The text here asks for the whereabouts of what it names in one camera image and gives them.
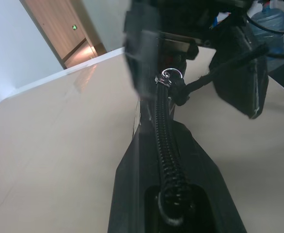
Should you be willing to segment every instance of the metal key ring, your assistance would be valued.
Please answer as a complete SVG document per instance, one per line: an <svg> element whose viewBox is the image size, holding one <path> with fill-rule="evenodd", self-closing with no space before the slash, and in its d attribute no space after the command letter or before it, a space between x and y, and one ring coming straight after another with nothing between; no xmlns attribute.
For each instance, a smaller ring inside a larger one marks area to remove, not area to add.
<svg viewBox="0 0 284 233"><path fill-rule="evenodd" d="M162 73L161 73L163 78L170 78L170 74L167 72L168 70L173 70L173 71L178 72L181 79L183 78L182 73L178 69L175 69L175 68L168 68L168 69L163 70Z"/></svg>

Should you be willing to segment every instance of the wooden door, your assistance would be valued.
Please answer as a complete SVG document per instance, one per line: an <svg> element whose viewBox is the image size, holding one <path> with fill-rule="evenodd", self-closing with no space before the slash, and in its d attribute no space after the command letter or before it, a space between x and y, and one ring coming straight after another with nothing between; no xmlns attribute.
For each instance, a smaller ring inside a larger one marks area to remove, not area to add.
<svg viewBox="0 0 284 233"><path fill-rule="evenodd" d="M25 2L62 59L85 39L70 0Z"/></svg>

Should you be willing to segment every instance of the black coiled cable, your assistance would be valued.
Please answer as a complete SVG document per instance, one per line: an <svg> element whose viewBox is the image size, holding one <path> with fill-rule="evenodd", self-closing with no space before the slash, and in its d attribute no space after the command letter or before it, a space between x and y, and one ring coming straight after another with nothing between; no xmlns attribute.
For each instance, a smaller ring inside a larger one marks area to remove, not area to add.
<svg viewBox="0 0 284 233"><path fill-rule="evenodd" d="M155 121L161 179L159 211L167 224L180 226L183 223L183 214L190 206L191 194L172 133L168 87L161 83L157 84Z"/></svg>

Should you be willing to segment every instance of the white wall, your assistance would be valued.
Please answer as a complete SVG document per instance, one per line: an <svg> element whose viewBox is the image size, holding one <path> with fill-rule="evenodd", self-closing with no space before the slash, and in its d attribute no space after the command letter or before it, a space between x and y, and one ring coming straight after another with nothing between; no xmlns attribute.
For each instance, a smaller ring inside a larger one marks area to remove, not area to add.
<svg viewBox="0 0 284 233"><path fill-rule="evenodd" d="M0 0L0 101L62 67L19 0Z"/></svg>
<svg viewBox="0 0 284 233"><path fill-rule="evenodd" d="M131 0L83 0L107 52L123 46L124 20Z"/></svg>

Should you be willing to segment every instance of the black plastic base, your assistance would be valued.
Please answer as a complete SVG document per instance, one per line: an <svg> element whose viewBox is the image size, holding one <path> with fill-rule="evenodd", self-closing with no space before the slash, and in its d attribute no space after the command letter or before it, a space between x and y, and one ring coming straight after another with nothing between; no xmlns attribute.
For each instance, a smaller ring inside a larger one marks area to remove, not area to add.
<svg viewBox="0 0 284 233"><path fill-rule="evenodd" d="M245 233L218 167L183 124L173 121L173 131L192 188L193 213L181 229L160 219L155 132L143 121L116 171L108 233Z"/></svg>

